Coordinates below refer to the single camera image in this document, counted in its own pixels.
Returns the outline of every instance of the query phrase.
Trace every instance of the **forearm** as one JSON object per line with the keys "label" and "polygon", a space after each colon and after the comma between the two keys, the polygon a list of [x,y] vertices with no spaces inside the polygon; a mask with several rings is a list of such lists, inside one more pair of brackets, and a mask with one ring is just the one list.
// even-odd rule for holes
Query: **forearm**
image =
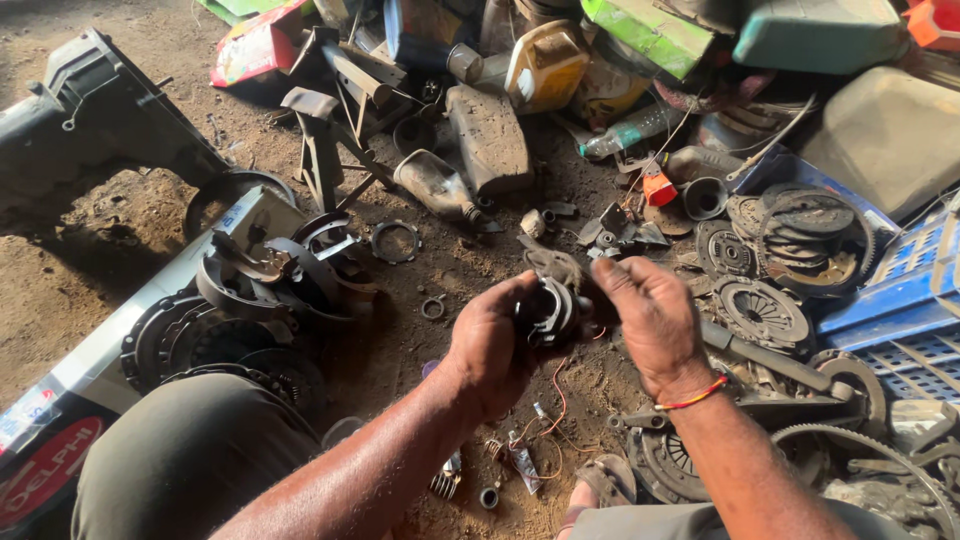
{"label": "forearm", "polygon": [[730,397],[714,394],[670,418],[732,539],[855,538]]}
{"label": "forearm", "polygon": [[479,425],[476,405],[449,371],[438,368],[351,438],[250,503],[213,538],[382,537]]}

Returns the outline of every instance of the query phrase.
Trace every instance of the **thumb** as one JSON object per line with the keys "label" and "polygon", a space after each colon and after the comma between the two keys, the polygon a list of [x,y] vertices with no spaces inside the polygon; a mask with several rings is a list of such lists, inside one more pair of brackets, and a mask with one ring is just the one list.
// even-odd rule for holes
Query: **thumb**
{"label": "thumb", "polygon": [[618,311],[626,307],[635,307],[641,300],[636,283],[630,274],[611,258],[601,257],[593,262],[593,278]]}

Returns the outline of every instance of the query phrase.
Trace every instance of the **teal plastic container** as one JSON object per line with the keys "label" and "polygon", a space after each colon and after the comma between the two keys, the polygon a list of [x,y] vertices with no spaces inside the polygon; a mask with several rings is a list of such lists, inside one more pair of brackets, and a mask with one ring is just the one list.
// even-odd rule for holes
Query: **teal plastic container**
{"label": "teal plastic container", "polygon": [[748,0],[733,61],[847,75],[906,52],[906,26],[888,0]]}

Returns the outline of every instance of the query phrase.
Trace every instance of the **hand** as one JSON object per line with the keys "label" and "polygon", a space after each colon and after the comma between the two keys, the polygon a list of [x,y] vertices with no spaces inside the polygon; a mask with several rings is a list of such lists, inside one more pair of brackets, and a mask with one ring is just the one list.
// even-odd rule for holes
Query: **hand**
{"label": "hand", "polygon": [[536,287],[532,270],[501,282],[471,300],[453,325],[450,350],[436,371],[476,402],[481,422],[502,418],[537,369],[526,343],[515,340],[513,319],[516,303]]}
{"label": "hand", "polygon": [[593,277],[616,306],[627,349],[655,402],[685,401],[713,383],[686,283],[644,257],[599,258]]}

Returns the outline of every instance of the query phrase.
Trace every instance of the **red label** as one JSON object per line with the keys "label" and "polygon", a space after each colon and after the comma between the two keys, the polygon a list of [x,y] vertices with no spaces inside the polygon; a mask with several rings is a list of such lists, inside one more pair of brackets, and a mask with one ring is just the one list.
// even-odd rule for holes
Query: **red label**
{"label": "red label", "polygon": [[40,507],[80,472],[86,452],[104,431],[104,420],[88,416],[47,441],[0,483],[0,528],[16,524]]}

